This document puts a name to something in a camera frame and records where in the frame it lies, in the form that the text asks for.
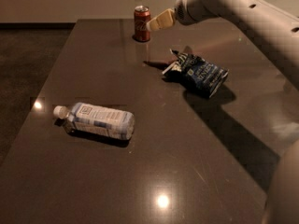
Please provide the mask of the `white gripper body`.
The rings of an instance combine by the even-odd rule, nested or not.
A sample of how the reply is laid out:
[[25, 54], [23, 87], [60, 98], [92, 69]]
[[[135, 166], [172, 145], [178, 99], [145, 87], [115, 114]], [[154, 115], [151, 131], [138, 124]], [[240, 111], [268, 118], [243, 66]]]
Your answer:
[[202, 0], [177, 0], [174, 6], [175, 18], [182, 25], [192, 25], [215, 15], [203, 4]]

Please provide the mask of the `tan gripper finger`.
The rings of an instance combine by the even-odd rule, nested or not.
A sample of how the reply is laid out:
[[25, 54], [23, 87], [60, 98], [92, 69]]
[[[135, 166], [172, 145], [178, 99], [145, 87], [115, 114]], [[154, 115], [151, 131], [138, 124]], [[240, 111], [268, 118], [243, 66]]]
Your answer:
[[169, 8], [148, 21], [146, 23], [146, 28], [150, 32], [159, 31], [172, 27], [175, 22], [175, 11]]

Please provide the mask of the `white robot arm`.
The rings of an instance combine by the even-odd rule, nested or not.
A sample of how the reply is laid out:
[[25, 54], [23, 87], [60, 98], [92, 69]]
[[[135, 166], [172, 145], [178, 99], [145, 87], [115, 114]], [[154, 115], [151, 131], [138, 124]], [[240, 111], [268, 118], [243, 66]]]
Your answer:
[[[149, 31], [221, 17], [234, 24], [299, 90], [299, 19], [264, 0], [177, 0], [146, 23]], [[262, 224], [299, 224], [299, 141], [280, 158]]]

